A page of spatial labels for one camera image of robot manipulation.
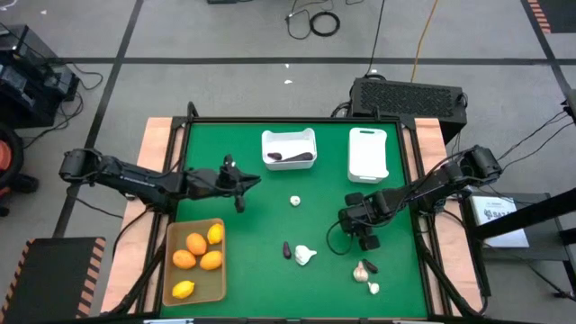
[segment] orange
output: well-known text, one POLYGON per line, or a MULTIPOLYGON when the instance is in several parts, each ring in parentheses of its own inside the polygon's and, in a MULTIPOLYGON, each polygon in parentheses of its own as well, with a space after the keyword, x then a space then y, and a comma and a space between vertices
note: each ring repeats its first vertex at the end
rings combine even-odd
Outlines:
POLYGON ((222 252, 211 251, 206 253, 200 260, 200 268, 204 270, 214 270, 222 265, 222 252))
POLYGON ((174 266, 184 270, 196 266, 196 258, 190 251, 186 250, 177 250, 174 252, 172 262, 174 262, 174 266))
POLYGON ((206 241, 202 235, 192 233, 186 238, 186 246, 195 256, 201 256, 206 253, 206 241))

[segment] wooden tray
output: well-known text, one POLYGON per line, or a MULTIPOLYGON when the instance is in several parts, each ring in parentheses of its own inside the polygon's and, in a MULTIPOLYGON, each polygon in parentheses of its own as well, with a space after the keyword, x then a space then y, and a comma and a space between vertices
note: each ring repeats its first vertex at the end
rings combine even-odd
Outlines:
POLYGON ((206 253, 210 251, 222 252, 222 266, 218 269, 206 271, 200 268, 202 256, 196 257, 196 265, 189 270, 183 270, 172 263, 172 255, 179 249, 187 250, 186 237, 190 233, 198 233, 206 239, 210 226, 219 223, 224 226, 221 219, 195 220, 176 222, 168 225, 166 232, 166 260, 164 269, 164 288, 162 291, 162 303, 165 306, 186 305, 199 302, 221 301, 226 295, 226 229, 220 244, 208 244, 206 253), (172 288, 183 280, 190 280, 194 285, 194 291, 188 298, 182 300, 172 296, 172 288))

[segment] white container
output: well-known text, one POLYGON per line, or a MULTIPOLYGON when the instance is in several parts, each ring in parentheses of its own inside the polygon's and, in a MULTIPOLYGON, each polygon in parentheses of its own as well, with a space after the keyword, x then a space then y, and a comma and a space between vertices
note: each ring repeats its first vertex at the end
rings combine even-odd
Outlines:
POLYGON ((316 161, 316 136, 314 130, 307 128, 303 131, 274 133, 265 130, 262 133, 262 160, 268 170, 296 170, 311 168, 316 161), (310 152, 312 160, 275 162, 268 153, 280 153, 283 159, 295 157, 299 154, 310 152))
POLYGON ((377 184, 386 176, 386 132, 365 128, 350 130, 348 179, 356 183, 377 184))

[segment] black equipment box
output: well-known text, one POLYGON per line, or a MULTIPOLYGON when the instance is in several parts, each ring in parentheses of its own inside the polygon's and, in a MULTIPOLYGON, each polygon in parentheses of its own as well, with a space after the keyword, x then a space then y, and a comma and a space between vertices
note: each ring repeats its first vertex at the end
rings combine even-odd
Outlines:
POLYGON ((12 127, 54 124, 79 79, 27 25, 0 28, 0 120, 12 127))
POLYGON ((423 85, 357 78, 352 87, 349 117, 394 116, 408 123, 417 117, 440 120, 444 142, 466 124, 467 99, 461 87, 423 85))

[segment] yellow cable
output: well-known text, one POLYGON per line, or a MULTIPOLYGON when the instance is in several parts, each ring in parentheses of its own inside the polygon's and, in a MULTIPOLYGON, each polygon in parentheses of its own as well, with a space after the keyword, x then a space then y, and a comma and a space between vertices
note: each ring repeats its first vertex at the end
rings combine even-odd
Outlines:
POLYGON ((422 47, 422 41, 424 40, 424 35, 426 35, 426 31, 428 30, 428 26, 430 25, 430 21, 432 20, 432 15, 436 10, 436 6, 438 5, 438 0, 434 1, 434 5, 432 6, 432 10, 430 10, 430 15, 428 16, 428 20, 426 20, 426 26, 424 26, 424 31, 422 31, 422 35, 420 35, 420 40, 418 41, 418 48, 416 49, 416 58, 414 59, 414 67, 412 68, 412 77, 410 78, 410 82, 414 81, 414 76, 416 75, 416 65, 418 64, 418 57, 420 56, 420 48, 422 47))

